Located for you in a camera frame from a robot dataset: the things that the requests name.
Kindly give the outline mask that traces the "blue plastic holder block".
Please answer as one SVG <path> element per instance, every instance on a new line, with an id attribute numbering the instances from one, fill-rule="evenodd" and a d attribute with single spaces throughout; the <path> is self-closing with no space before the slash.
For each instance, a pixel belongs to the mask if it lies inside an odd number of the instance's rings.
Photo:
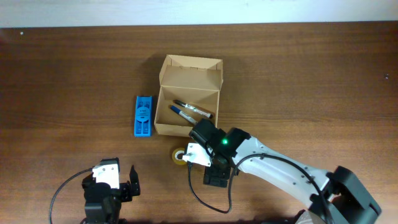
<path id="1" fill-rule="evenodd" d="M 151 137 L 152 135 L 152 96 L 138 96 L 134 117 L 134 136 Z"/>

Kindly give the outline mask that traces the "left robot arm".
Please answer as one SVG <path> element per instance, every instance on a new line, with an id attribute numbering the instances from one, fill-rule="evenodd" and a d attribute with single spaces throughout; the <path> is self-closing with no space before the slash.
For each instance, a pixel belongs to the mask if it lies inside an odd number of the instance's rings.
<path id="1" fill-rule="evenodd" d="M 103 159 L 82 180 L 85 198 L 85 223 L 122 223 L 121 205 L 141 194 L 138 174 L 131 167 L 129 180 L 121 183 L 117 157 Z"/>

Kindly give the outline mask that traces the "blue whiteboard marker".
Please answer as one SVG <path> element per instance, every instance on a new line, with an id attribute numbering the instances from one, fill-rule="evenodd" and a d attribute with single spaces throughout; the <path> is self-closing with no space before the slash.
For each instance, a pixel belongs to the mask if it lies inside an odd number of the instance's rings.
<path id="1" fill-rule="evenodd" d="M 198 123 L 197 120 L 195 120 L 194 118 L 192 118 L 191 116 L 189 116 L 188 114 L 184 113 L 182 110 L 178 109 L 175 106 L 170 106 L 170 109 L 178 114 L 179 116 L 181 116 L 182 118 L 184 118 L 185 120 L 187 120 L 189 123 L 196 125 Z"/>

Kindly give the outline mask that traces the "black whiteboard marker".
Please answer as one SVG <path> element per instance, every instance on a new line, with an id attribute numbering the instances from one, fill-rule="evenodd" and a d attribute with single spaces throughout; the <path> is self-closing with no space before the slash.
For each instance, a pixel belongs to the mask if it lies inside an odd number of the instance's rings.
<path id="1" fill-rule="evenodd" d="M 182 102 L 180 100 L 174 100 L 174 103 L 179 105 L 179 106 L 182 106 L 182 107 L 184 107 L 184 108 L 186 108 L 188 110 L 191 110 L 191 111 L 193 111 L 195 113 L 198 113 L 198 114 L 200 114 L 202 116 L 205 116 L 205 117 L 207 117 L 209 119 L 211 119 L 213 117 L 213 115 L 211 113 L 209 113 L 207 111 L 204 111 L 202 109 L 199 109 L 199 108 L 197 108 L 197 107 L 195 107 L 193 105 L 189 105 L 188 103 L 184 103 L 184 102 Z"/>

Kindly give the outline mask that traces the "yellow adhesive tape roll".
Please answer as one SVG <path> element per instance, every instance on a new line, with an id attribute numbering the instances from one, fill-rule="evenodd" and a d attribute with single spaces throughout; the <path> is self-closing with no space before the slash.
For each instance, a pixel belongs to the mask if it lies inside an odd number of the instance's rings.
<path id="1" fill-rule="evenodd" d="M 187 162 L 183 160 L 183 155 L 185 154 L 185 149 L 180 147 L 173 151 L 172 153 L 172 160 L 178 166 L 183 166 Z"/>

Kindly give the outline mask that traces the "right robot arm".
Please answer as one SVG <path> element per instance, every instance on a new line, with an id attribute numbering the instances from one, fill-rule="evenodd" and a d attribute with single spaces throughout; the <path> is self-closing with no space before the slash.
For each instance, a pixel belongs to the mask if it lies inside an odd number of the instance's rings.
<path id="1" fill-rule="evenodd" d="M 226 187 L 228 200 L 232 199 L 234 177 L 244 172 L 302 202 L 307 211 L 298 222 L 374 223 L 382 213 L 358 177 L 345 167 L 329 172 L 302 164 L 242 129 L 224 132 L 207 119 L 199 121 L 189 136 L 194 142 L 186 147 L 183 160 L 189 168 L 205 166 L 204 184 Z"/>

